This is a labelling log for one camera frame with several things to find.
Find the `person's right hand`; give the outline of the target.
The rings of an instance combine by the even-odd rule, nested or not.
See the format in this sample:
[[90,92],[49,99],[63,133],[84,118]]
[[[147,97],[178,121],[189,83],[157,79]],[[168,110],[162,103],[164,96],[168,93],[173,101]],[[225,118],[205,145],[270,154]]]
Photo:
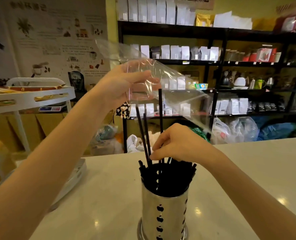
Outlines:
[[202,165],[214,152],[214,147],[189,127],[175,123],[155,141],[150,159],[159,161],[171,157]]

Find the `person's left hand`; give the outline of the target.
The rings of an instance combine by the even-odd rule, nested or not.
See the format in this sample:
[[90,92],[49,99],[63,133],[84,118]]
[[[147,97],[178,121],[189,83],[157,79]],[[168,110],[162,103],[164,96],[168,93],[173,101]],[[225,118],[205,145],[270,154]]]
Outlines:
[[113,68],[108,72],[95,87],[91,90],[96,99],[101,99],[101,103],[107,110],[116,109],[124,102],[137,99],[132,92],[148,92],[148,84],[151,84],[153,90],[160,88],[160,79],[151,78],[143,83],[129,84],[123,80],[123,74],[129,72],[139,72],[138,67],[142,64],[140,61],[127,62]]

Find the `long black straw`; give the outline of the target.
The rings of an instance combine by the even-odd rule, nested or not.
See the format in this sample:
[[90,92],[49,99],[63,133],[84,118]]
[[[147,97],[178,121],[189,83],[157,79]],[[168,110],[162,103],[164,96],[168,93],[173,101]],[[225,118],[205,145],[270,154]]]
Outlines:
[[148,147],[147,147],[147,143],[146,143],[146,133],[145,133],[144,120],[143,120],[143,116],[140,115],[139,106],[137,104],[135,105],[135,109],[136,109],[136,114],[137,114],[140,133],[141,133],[141,136],[142,136],[142,141],[143,141],[143,146],[144,146],[144,152],[145,152],[147,167],[149,167],[150,165],[152,165],[152,163],[150,163],[150,161],[148,159],[148,150],[147,150]]
[[160,133],[163,133],[163,100],[162,100],[162,89],[158,89],[158,103],[159,103],[159,123]]
[[151,156],[151,146],[150,146],[150,138],[149,138],[149,129],[148,129],[148,122],[147,122],[147,116],[146,113],[143,114],[143,120],[144,120],[144,126],[145,126],[145,133],[146,133],[146,143],[147,143],[147,150],[148,150],[148,159],[151,162],[150,156]]

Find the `clear plastic bag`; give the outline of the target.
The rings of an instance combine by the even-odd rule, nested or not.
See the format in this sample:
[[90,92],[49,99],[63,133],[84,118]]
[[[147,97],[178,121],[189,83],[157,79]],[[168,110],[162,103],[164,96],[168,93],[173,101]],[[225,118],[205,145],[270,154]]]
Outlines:
[[150,58],[133,45],[97,39],[96,45],[104,58],[113,64],[125,65],[126,73],[149,71],[144,81],[136,82],[126,92],[127,102],[142,104],[160,100],[159,115],[179,115],[195,124],[206,134],[211,129],[211,96],[200,84],[176,70]]

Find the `bunch of black straws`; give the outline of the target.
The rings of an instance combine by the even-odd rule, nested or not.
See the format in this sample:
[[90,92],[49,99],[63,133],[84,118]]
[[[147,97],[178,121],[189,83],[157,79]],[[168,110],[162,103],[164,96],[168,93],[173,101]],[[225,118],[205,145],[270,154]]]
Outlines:
[[185,193],[196,173],[196,163],[176,161],[169,157],[166,163],[153,163],[146,167],[138,161],[144,187],[165,198],[175,198]]

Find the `row of small white packets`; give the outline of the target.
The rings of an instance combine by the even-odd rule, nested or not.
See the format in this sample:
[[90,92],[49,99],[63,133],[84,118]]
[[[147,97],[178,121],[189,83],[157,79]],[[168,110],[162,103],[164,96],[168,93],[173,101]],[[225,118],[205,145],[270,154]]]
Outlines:
[[162,60],[201,60],[201,61],[219,61],[221,48],[204,46],[189,47],[178,45],[149,46],[131,44],[131,48],[139,51],[140,55],[145,55],[153,59]]

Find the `group of white coffee bags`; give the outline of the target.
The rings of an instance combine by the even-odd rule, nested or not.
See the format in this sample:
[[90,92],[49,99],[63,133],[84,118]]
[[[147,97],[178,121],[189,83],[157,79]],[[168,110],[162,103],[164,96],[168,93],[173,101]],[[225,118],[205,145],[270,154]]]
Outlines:
[[215,115],[245,115],[248,113],[248,98],[219,99],[216,102]]

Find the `gold foil packet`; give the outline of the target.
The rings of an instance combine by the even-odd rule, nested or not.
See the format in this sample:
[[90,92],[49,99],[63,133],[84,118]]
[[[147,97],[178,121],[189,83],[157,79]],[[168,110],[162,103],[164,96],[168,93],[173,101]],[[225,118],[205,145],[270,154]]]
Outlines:
[[213,27],[215,15],[212,14],[196,14],[195,26]]

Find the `black kettle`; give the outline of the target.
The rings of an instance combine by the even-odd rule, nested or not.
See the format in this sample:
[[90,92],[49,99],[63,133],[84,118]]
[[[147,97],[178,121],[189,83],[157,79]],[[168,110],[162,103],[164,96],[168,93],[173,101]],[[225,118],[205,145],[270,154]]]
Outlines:
[[223,89],[230,89],[234,85],[235,74],[230,70],[226,70],[223,73],[222,81],[221,81],[221,88]]

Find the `black metal shelving unit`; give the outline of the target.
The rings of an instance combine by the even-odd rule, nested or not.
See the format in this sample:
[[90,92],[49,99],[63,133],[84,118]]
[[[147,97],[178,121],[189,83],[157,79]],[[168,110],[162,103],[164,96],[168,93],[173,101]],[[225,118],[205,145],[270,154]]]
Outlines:
[[[208,47],[213,45],[214,41],[222,41],[222,52],[219,61],[190,61],[190,65],[205,66],[204,81],[208,81],[209,67],[218,67],[215,71],[214,78],[216,79],[215,87],[213,88],[213,100],[217,102],[218,94],[222,92],[231,92],[231,89],[221,89],[220,76],[223,67],[273,67],[276,72],[280,72],[282,68],[296,68],[296,64],[286,64],[282,60],[286,56],[286,52],[290,44],[296,44],[296,32],[270,32],[246,29],[233,29],[233,28],[214,28],[214,27],[197,27],[197,26],[183,26],[171,24],[155,24],[155,23],[141,23],[118,21],[118,41],[124,43],[124,35],[131,36],[157,36],[157,37],[170,37],[170,38],[196,38],[208,40]],[[264,43],[277,43],[283,44],[282,54],[279,62],[244,62],[224,61],[224,52],[228,41],[249,41],[249,42],[264,42]],[[284,120],[288,117],[296,117],[296,112],[291,112],[291,106],[294,102],[296,94],[296,81],[294,88],[290,90],[277,90],[273,89],[271,92],[291,92],[287,107],[285,111],[278,112],[255,112],[250,116],[274,116],[282,115]]]

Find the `white countertop appliance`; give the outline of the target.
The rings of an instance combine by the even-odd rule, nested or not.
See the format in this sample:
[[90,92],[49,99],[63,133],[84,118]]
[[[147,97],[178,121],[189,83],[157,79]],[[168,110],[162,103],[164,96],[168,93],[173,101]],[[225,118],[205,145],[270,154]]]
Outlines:
[[59,206],[60,201],[66,197],[67,194],[69,194],[81,181],[81,179],[86,175],[87,171],[87,165],[86,165],[86,159],[80,158],[80,160],[77,162],[76,166],[74,167],[74,170],[70,174],[68,180],[66,181],[65,185],[61,189],[60,193],[54,200],[53,204],[48,210],[49,212],[52,212],[56,210]]

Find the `white kettle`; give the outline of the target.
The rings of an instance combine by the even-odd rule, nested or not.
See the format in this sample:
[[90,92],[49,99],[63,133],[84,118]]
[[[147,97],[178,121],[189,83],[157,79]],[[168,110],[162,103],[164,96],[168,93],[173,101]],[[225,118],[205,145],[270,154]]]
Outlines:
[[249,79],[245,77],[238,77],[234,81],[235,87],[247,87],[249,84]]

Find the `pile of white paper bags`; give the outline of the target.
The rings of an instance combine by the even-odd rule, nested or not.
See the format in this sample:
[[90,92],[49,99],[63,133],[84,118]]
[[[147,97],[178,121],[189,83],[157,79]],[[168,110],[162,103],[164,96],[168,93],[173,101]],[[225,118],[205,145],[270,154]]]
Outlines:
[[253,22],[251,18],[243,18],[232,15],[232,12],[216,14],[214,18],[214,28],[233,28],[251,30]]

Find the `cardboard boxes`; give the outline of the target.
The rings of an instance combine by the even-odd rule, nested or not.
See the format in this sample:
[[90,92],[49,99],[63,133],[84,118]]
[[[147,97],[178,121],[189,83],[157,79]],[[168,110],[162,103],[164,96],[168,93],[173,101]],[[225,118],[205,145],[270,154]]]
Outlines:
[[[67,113],[21,114],[30,150],[34,150],[66,115]],[[23,139],[13,114],[0,114],[0,140],[12,153],[25,150]]]

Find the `blue plastic bag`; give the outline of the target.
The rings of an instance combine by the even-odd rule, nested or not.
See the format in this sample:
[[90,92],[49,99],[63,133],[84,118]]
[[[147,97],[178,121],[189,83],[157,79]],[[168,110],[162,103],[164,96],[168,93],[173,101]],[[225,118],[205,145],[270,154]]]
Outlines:
[[286,139],[295,130],[296,124],[291,122],[267,125],[259,130],[256,141]]

